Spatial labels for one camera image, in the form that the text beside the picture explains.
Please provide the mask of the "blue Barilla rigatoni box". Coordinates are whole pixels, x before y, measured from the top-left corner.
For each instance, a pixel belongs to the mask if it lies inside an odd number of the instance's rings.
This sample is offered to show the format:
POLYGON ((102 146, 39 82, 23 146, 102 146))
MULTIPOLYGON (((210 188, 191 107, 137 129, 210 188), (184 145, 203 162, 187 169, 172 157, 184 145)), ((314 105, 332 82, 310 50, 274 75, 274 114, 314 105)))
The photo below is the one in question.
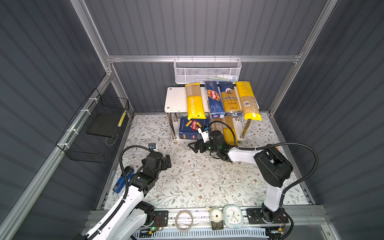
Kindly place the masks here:
POLYGON ((209 125, 208 119, 191 119, 187 117, 180 119, 179 138, 182 140, 200 140, 202 139, 198 129, 207 127, 209 125))

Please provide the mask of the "yellow spaghetti bag with barcode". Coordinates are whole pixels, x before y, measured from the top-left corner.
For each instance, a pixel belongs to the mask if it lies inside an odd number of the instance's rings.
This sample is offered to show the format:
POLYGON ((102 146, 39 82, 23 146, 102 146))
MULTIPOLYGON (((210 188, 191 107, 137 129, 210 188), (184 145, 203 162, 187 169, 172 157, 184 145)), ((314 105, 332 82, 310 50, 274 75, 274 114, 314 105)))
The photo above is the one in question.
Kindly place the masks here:
POLYGON ((262 116, 251 83, 245 81, 236 82, 236 87, 245 120, 261 121, 262 116))

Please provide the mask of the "dark blue spaghetti bag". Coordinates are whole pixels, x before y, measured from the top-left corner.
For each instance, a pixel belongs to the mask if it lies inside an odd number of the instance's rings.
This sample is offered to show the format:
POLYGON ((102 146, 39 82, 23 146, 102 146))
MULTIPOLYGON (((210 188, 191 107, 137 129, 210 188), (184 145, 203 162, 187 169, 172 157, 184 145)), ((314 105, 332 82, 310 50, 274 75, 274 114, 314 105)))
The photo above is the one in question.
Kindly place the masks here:
POLYGON ((219 82, 222 103, 227 116, 241 117, 242 110, 235 92, 234 84, 231 82, 219 82))

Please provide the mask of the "red-ended spaghetti bag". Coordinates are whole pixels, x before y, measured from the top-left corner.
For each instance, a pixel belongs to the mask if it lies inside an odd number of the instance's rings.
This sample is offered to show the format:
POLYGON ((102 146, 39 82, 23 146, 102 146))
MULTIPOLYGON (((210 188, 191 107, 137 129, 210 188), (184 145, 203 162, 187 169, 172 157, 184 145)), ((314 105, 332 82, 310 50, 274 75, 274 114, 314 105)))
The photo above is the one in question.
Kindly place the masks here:
POLYGON ((221 119, 210 119, 210 130, 223 132, 223 125, 221 119))

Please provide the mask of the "yellow Pastatime spaghetti bag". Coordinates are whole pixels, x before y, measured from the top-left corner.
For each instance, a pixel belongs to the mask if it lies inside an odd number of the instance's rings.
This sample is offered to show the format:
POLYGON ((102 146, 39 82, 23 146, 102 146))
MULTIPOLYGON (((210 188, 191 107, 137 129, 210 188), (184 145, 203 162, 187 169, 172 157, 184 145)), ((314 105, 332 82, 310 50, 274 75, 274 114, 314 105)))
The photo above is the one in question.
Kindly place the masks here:
POLYGON ((200 84, 187 84, 185 89, 187 94, 188 120, 206 119, 200 84))
POLYGON ((236 135, 235 126, 233 123, 232 117, 225 117, 222 119, 222 122, 225 123, 222 125, 222 133, 228 145, 238 145, 238 139, 236 135))

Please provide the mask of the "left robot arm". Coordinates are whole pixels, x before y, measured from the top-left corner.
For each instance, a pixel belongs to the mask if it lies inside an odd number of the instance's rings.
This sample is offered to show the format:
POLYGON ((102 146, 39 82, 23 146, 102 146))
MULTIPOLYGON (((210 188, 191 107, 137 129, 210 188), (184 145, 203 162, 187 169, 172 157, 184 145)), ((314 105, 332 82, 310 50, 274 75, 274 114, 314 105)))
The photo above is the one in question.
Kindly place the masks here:
POLYGON ((170 156, 160 153, 155 143, 148 147, 132 145, 120 153, 119 165, 126 183, 124 194, 93 228, 84 236, 77 234, 75 240, 128 240, 140 227, 150 226, 156 218, 155 207, 144 202, 144 198, 155 186, 161 171, 172 167, 170 156), (128 180, 123 155, 136 148, 149 154, 142 160, 141 169, 128 180))

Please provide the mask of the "blue Barilla spaghetti box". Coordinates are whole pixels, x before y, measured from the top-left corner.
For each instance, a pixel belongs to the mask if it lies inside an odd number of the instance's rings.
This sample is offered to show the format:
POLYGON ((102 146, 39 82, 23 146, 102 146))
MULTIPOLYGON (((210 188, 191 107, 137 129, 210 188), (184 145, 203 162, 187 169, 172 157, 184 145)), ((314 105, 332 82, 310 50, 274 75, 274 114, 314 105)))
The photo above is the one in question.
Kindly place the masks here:
POLYGON ((208 97, 208 105, 211 119, 223 119, 225 117, 225 109, 220 96, 217 82, 205 82, 205 89, 208 97))

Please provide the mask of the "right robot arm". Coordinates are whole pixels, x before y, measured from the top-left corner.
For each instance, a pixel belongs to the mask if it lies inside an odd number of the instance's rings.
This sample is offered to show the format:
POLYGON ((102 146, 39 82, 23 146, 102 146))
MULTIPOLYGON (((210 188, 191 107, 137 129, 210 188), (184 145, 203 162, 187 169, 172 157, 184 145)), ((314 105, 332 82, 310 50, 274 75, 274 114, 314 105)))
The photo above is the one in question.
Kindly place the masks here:
POLYGON ((243 148, 237 144, 237 137, 230 126, 221 121, 213 121, 206 127, 198 129, 201 139, 189 143, 188 147, 195 153, 208 152, 216 154, 217 158, 225 162, 242 162, 256 165, 267 183, 266 198, 261 207, 262 219, 272 224, 279 216, 287 215, 283 208, 283 201, 289 189, 309 178, 319 165, 317 152, 302 143, 284 142, 269 144, 263 147, 243 148), (228 144, 225 135, 219 131, 211 130, 211 125, 221 124, 230 130, 234 143, 228 144), (314 165, 311 170, 295 182, 288 184, 291 172, 294 170, 291 162, 277 149, 281 146, 299 146, 309 150, 314 155, 314 165))

